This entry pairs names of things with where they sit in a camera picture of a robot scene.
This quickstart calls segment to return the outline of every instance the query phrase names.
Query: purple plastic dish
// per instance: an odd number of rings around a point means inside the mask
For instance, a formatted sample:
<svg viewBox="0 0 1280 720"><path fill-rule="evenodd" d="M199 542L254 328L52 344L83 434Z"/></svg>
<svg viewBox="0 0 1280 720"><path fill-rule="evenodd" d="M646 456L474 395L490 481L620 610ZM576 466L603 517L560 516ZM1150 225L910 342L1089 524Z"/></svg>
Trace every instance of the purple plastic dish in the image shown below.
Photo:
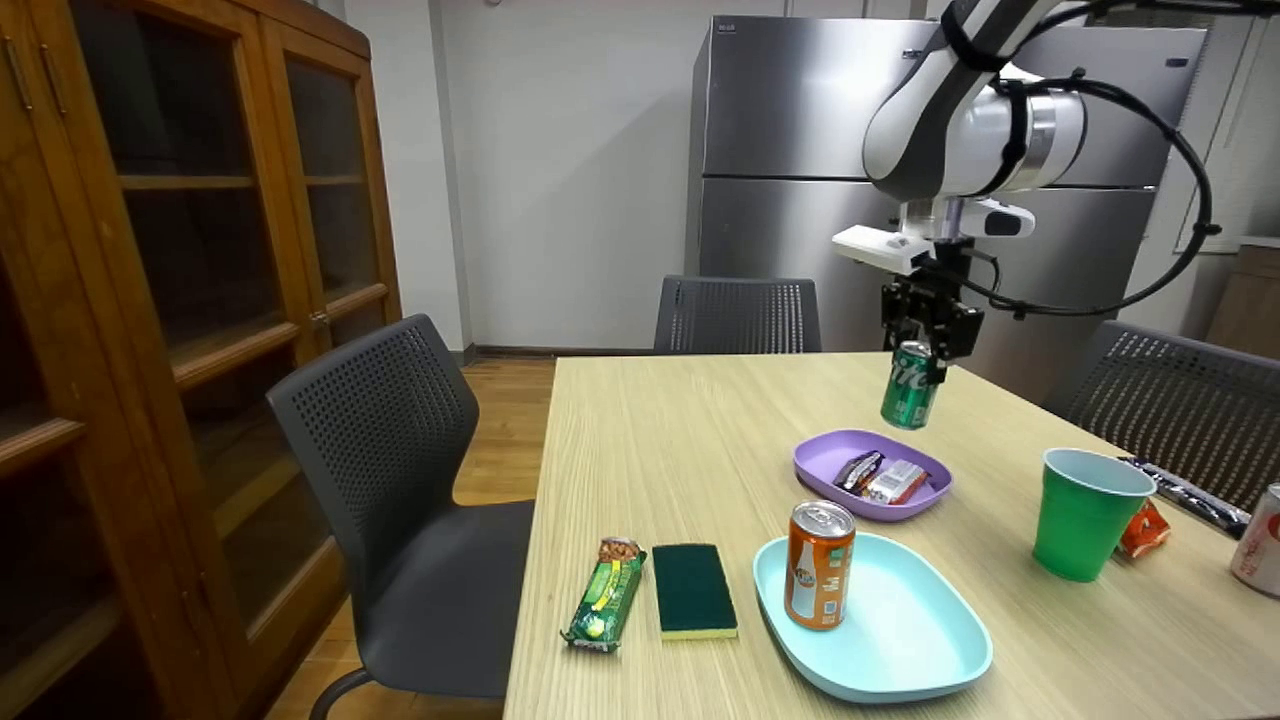
<svg viewBox="0 0 1280 720"><path fill-rule="evenodd" d="M902 505L881 505L850 495L835 486L836 473L858 455L868 450L884 454L886 462L906 460L914 462L929 474L929 479L916 488L911 498ZM942 498L951 489L951 473L947 468L919 450L913 450L896 439L869 430L833 430L806 439L796 446L796 475L809 489L827 500L842 505L854 515L896 523L906 520Z"/></svg>

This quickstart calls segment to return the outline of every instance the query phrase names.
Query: table top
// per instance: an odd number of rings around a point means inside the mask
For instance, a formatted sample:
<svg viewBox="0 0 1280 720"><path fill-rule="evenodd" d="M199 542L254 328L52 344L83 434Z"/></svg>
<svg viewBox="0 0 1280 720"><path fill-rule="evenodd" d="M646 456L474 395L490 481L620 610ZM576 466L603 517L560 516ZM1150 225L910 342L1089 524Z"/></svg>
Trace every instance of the table top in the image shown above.
<svg viewBox="0 0 1280 720"><path fill-rule="evenodd" d="M1280 602L1235 580L1235 543L1169 503L1169 543L1111 560L1094 583L1032 559L1041 455L1121 450L965 370L927 428L879 418L888 355L562 359L538 486L504 717L1247 717L1280 714ZM860 530L911 547L987 625L995 661L960 693L859 707L809 685L774 646L751 560L814 497L795 446L838 428L909 443L952 473L951 493ZM605 536L719 547L739 637L659 639L645 569L616 655L564 647Z"/></svg>

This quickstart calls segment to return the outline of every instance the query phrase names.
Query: sprite can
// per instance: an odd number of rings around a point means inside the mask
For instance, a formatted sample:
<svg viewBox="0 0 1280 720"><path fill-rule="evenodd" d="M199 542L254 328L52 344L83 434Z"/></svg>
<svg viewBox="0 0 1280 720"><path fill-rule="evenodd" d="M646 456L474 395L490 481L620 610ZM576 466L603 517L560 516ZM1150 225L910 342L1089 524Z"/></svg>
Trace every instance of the sprite can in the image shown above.
<svg viewBox="0 0 1280 720"><path fill-rule="evenodd" d="M929 383L929 346L918 340L900 342L881 404L881 418L897 428L915 430L929 421L938 386Z"/></svg>

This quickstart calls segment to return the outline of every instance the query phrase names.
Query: cabinet door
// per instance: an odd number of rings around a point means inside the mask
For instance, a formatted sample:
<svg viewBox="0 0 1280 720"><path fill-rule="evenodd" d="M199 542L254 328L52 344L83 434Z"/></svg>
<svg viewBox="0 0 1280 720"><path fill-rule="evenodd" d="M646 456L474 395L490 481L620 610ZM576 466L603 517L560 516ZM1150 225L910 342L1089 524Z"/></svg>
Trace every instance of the cabinet door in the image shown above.
<svg viewBox="0 0 1280 720"><path fill-rule="evenodd" d="M312 306L329 328L320 342L340 345L378 314L399 319L369 61L261 23Z"/></svg>
<svg viewBox="0 0 1280 720"><path fill-rule="evenodd" d="M32 5L138 365L157 462L241 701L342 593L264 393L315 356L255 15L232 3Z"/></svg>
<svg viewBox="0 0 1280 720"><path fill-rule="evenodd" d="M50 65L14 0L0 44L0 717L216 717L55 199L67 173L44 159Z"/></svg>

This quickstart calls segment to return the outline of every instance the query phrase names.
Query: sponge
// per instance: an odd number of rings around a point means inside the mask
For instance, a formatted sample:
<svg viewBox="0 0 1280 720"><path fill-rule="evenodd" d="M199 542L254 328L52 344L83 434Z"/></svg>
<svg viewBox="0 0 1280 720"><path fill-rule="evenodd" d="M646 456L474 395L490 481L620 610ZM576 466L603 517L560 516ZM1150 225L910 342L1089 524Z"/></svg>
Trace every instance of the sponge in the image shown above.
<svg viewBox="0 0 1280 720"><path fill-rule="evenodd" d="M737 615L714 544L653 548L662 639L736 638Z"/></svg>

